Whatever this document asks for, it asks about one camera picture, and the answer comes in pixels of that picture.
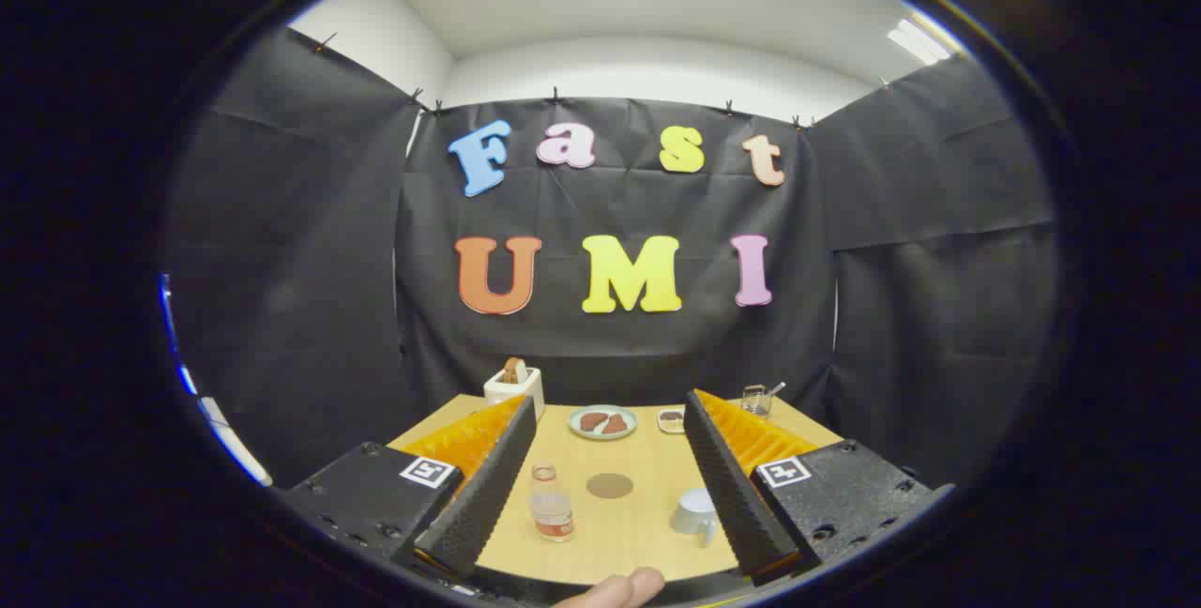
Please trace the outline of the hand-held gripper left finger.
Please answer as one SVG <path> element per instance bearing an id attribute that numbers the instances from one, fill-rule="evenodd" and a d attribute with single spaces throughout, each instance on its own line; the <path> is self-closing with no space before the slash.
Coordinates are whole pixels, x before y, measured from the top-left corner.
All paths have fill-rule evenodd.
<path id="1" fill-rule="evenodd" d="M 404 449 L 362 443 L 280 496 L 351 552 L 464 579 L 476 572 L 536 430 L 533 400 L 514 397 Z"/>

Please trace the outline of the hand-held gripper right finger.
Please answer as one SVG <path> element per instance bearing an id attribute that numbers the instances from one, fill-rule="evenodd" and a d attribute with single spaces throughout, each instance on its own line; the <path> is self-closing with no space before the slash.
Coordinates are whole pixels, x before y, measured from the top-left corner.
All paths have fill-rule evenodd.
<path id="1" fill-rule="evenodd" d="M 707 391 L 685 434 L 739 573 L 764 585 L 867 552 L 948 497 L 855 440 L 818 447 Z"/>

